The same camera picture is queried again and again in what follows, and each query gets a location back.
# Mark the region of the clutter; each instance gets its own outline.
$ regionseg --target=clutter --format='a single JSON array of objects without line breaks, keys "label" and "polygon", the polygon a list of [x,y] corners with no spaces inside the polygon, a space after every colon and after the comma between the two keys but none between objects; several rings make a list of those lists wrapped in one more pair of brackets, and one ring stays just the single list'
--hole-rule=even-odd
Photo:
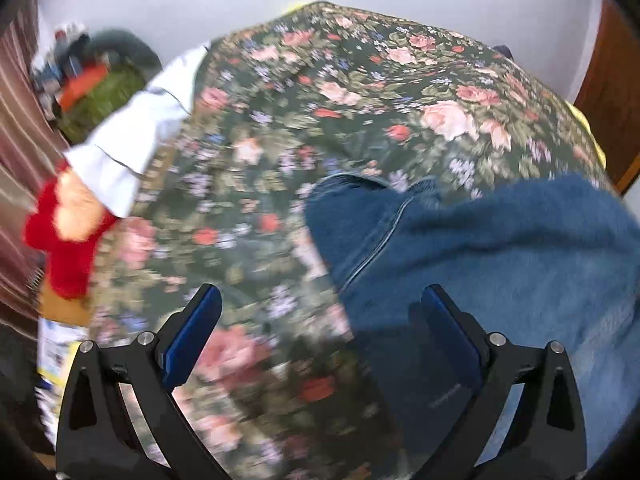
[{"label": "clutter", "polygon": [[[64,153],[84,184],[114,215],[129,215],[140,188],[140,175],[191,113],[193,81],[206,53],[207,45],[203,44],[172,60],[144,91],[101,122],[82,144]],[[82,100],[76,109],[86,102]]]},{"label": "clutter", "polygon": [[161,69],[158,56],[128,30],[90,38],[71,23],[60,26],[52,48],[34,58],[31,81],[47,121],[79,144]]},{"label": "clutter", "polygon": [[[15,431],[34,452],[51,454],[53,448],[45,438],[34,393],[34,387],[40,383],[35,350],[13,328],[0,324],[0,425],[4,432],[8,428],[12,433]],[[5,459],[6,448],[2,451]],[[3,472],[7,471],[6,460],[2,463]]]},{"label": "clutter", "polygon": [[89,329],[41,317],[38,320],[37,371],[42,377],[35,389],[45,436],[54,446],[58,433],[58,414],[71,363]]}]

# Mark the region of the brown curtain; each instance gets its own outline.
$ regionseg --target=brown curtain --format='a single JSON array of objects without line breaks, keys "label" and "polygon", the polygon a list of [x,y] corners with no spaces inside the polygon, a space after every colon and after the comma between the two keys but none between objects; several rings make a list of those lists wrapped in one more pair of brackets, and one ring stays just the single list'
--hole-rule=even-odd
[{"label": "brown curtain", "polygon": [[30,338],[37,312],[27,284],[42,256],[24,245],[22,226],[66,148],[31,89],[37,31],[38,6],[28,0],[0,38],[0,322]]}]

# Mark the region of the red plush toy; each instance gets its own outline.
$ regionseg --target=red plush toy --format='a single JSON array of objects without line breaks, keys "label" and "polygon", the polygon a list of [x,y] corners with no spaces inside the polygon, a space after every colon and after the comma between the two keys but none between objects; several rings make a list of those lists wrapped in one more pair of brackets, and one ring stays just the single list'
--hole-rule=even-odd
[{"label": "red plush toy", "polygon": [[25,243],[49,253],[45,276],[65,299],[86,295],[95,248],[118,217],[84,186],[65,161],[38,198],[37,211],[27,218]]}]

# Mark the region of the denim fabric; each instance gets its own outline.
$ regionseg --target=denim fabric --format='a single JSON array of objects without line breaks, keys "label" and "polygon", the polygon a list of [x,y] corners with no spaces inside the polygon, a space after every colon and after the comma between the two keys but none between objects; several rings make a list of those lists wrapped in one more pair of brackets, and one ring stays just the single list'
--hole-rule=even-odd
[{"label": "denim fabric", "polygon": [[[515,344],[564,344],[593,463],[640,394],[636,220],[620,200],[574,175],[518,182],[450,207],[440,206],[434,184],[400,193],[381,180],[339,174],[318,183],[305,207],[405,446],[424,459],[470,396],[459,388],[434,402],[447,382],[433,382],[443,356],[433,348],[425,354],[428,334],[410,320],[424,287],[439,283],[488,332]],[[484,458],[499,449],[516,404],[511,397]]]}]

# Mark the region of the bed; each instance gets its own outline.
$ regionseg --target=bed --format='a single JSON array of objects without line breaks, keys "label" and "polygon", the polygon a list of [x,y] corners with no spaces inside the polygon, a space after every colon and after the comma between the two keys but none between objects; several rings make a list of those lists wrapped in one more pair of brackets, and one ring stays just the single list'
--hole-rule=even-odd
[{"label": "bed", "polygon": [[[611,190],[564,100],[456,32],[317,2],[213,41],[193,113],[96,255],[92,332],[100,345],[125,344],[202,283],[220,288],[222,320],[174,398],[233,478],[415,470],[304,222],[314,184],[341,171],[397,190],[437,176],[445,203],[565,173]],[[591,463],[618,427],[590,435]],[[372,471],[390,446],[395,462]]]}]

